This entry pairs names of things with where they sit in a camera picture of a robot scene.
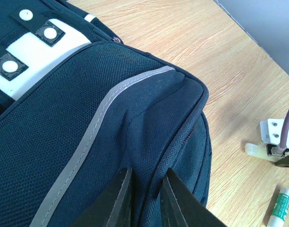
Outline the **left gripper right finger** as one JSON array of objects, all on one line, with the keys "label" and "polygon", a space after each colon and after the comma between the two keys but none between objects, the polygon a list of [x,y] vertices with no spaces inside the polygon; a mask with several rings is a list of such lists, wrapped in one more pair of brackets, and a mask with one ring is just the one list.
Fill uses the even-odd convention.
[{"label": "left gripper right finger", "polygon": [[161,186],[161,219],[163,227],[224,227],[190,192],[169,168]]}]

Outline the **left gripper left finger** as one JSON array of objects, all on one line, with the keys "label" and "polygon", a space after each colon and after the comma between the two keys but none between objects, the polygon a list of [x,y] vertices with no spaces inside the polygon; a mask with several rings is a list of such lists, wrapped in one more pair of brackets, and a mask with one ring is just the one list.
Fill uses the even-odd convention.
[{"label": "left gripper left finger", "polygon": [[71,226],[130,227],[132,188],[132,168],[121,169],[96,201]]}]

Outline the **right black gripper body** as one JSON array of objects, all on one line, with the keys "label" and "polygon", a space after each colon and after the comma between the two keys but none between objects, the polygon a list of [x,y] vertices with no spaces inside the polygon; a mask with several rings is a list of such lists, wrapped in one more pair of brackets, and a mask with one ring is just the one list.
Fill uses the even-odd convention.
[{"label": "right black gripper body", "polygon": [[275,162],[275,165],[278,167],[289,167],[289,155]]}]

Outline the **green white glue stick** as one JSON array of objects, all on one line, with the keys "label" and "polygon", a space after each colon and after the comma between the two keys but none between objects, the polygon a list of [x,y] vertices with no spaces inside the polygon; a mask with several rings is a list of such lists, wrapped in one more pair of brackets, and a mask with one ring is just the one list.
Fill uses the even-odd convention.
[{"label": "green white glue stick", "polygon": [[267,223],[268,227],[283,227],[289,211],[289,189],[282,188],[276,199],[271,216]]}]

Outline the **navy blue student backpack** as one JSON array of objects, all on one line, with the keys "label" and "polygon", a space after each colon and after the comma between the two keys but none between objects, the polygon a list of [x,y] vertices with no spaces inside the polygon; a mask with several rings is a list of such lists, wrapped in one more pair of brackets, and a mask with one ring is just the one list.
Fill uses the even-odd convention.
[{"label": "navy blue student backpack", "polygon": [[207,99],[65,0],[0,0],[0,227],[69,227],[123,168],[131,227],[162,227],[169,168],[206,207]]}]

